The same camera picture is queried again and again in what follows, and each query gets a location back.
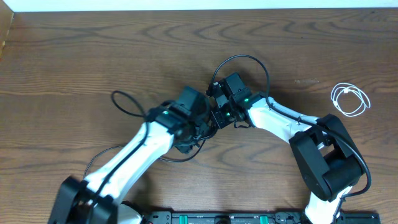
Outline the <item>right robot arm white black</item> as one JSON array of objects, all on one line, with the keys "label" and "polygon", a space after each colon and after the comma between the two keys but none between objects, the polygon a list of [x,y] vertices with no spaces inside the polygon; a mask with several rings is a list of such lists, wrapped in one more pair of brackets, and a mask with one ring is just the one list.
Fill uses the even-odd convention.
[{"label": "right robot arm white black", "polygon": [[265,93],[212,93],[215,108],[211,118],[218,128],[237,121],[264,129],[287,142],[303,181],[311,191],[304,211],[309,223],[336,223],[348,197],[362,175],[371,183],[369,168],[339,118],[306,116],[286,108]]}]

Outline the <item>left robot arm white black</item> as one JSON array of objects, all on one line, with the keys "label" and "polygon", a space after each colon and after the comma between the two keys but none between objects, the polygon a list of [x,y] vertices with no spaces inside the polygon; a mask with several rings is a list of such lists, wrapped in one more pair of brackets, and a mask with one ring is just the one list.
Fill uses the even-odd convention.
[{"label": "left robot arm white black", "polygon": [[209,107],[176,104],[148,111],[136,136],[107,164],[82,181],[61,184],[49,223],[117,223],[119,205],[141,175],[166,154],[184,131],[193,136]]}]

